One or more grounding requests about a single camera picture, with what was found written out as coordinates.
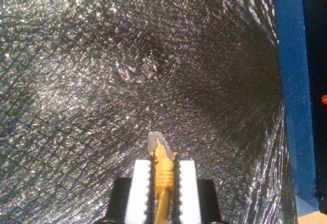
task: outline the blue metal frame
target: blue metal frame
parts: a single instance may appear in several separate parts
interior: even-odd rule
[[[275,0],[289,152],[297,215],[319,210],[302,0]]]

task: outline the crinkled foil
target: crinkled foil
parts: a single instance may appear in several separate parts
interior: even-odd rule
[[[0,221],[91,223],[148,132],[223,220],[296,223],[273,0],[0,0]]]

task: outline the reflective insulation foil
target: reflective insulation foil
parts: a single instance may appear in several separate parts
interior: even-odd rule
[[[92,223],[148,133],[228,223],[296,223],[273,0],[0,0],[0,222]]]

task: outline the wooden surface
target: wooden surface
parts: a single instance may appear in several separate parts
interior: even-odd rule
[[[319,211],[298,218],[298,224],[327,224],[327,215]]]

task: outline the red button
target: red button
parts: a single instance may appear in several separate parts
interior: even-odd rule
[[[322,101],[322,103],[327,105],[327,95],[323,95],[321,101]]]

